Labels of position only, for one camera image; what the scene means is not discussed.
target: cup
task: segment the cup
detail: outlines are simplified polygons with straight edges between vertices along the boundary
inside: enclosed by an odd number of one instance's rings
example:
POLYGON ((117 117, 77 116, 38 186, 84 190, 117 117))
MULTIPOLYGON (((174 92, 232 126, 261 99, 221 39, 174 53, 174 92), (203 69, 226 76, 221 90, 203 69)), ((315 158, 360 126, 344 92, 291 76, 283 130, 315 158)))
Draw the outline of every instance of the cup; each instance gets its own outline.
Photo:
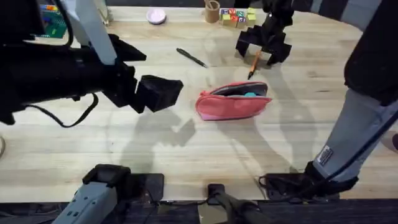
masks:
POLYGON ((220 19, 220 4, 218 1, 209 0, 205 1, 205 19, 208 23, 215 23, 220 19))

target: pencil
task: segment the pencil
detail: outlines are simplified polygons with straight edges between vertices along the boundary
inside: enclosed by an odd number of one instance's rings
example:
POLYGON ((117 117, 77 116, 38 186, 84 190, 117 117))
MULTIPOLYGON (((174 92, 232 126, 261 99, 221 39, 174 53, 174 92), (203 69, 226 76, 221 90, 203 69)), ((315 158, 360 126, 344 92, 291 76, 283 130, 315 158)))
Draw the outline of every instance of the pencil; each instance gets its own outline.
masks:
POLYGON ((253 64, 251 65, 248 80, 254 75, 254 71, 256 71, 257 63, 259 61, 261 55, 261 50, 257 51, 256 56, 254 57, 253 64))

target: black clamp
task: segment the black clamp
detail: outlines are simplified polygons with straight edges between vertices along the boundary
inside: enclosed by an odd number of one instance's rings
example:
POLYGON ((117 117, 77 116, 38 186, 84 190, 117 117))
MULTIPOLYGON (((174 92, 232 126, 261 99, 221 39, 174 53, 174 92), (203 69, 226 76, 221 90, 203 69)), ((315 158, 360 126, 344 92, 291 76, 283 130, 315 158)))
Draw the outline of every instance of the black clamp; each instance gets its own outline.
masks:
POLYGON ((268 66, 284 62, 292 50, 291 45, 284 43, 286 34, 283 32, 286 26, 293 24, 291 19, 293 13, 289 16, 289 19, 286 18, 286 15, 279 19, 269 13, 262 26, 254 26, 248 28, 246 32, 241 32, 235 49, 244 57, 249 44, 258 45, 261 47, 261 51, 271 54, 267 62, 268 66))

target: wooden table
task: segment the wooden table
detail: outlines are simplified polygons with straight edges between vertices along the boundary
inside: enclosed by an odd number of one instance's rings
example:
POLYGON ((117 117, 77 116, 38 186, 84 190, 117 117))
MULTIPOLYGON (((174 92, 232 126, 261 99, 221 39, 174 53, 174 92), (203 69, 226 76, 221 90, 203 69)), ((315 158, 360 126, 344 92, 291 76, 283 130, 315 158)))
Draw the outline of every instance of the wooden table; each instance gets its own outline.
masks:
MULTIPOLYGON (((300 172, 322 148, 345 97, 343 68, 361 32, 313 14, 296 13, 286 29, 293 45, 282 65, 253 80, 269 85, 273 102, 265 112, 241 121, 202 121, 195 102, 203 90, 247 78, 253 55, 234 47, 238 29, 204 22, 203 9, 167 8, 161 26, 146 22, 145 7, 111 7, 115 33, 147 55, 133 62, 136 75, 179 79, 177 104, 158 113, 117 108, 102 94, 97 109, 79 126, 63 129, 37 110, 16 114, 15 126, 1 125, 7 149, 0 160, 0 202, 69 201, 81 178, 99 163, 129 166, 133 172, 166 176, 165 200, 199 200, 207 184, 225 184, 237 198, 262 199, 256 182, 270 172, 300 172), (179 55, 181 47, 210 67, 179 55)), ((257 23, 265 18, 257 13, 257 23)), ((64 40, 40 40, 60 44, 64 40)), ((41 105, 72 123, 91 103, 56 100, 41 105)), ((382 144, 366 161, 355 188, 344 198, 398 197, 398 155, 382 144)))

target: toy block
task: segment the toy block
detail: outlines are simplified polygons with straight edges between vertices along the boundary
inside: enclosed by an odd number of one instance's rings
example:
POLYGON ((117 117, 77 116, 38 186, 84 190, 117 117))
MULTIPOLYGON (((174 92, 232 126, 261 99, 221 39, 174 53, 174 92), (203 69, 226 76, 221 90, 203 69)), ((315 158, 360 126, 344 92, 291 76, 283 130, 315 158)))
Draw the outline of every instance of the toy block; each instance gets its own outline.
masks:
POLYGON ((229 10, 228 9, 222 9, 221 10, 221 15, 227 15, 229 14, 229 10))
POLYGON ((238 23, 236 24, 236 28, 243 29, 246 26, 246 18, 238 17, 238 23))
POLYGON ((248 14, 255 14, 255 13, 256 13, 256 9, 248 8, 248 14))
POLYGON ((255 14, 248 14, 248 16, 246 17, 246 24, 249 27, 252 27, 252 26, 256 25, 256 15, 255 14))
POLYGON ((221 24, 224 26, 230 26, 232 24, 232 17, 229 14, 223 14, 221 16, 221 24))
POLYGON ((244 11, 236 11, 236 16, 244 17, 244 11))
POLYGON ((236 14, 236 9, 228 9, 228 12, 231 16, 234 16, 236 14))

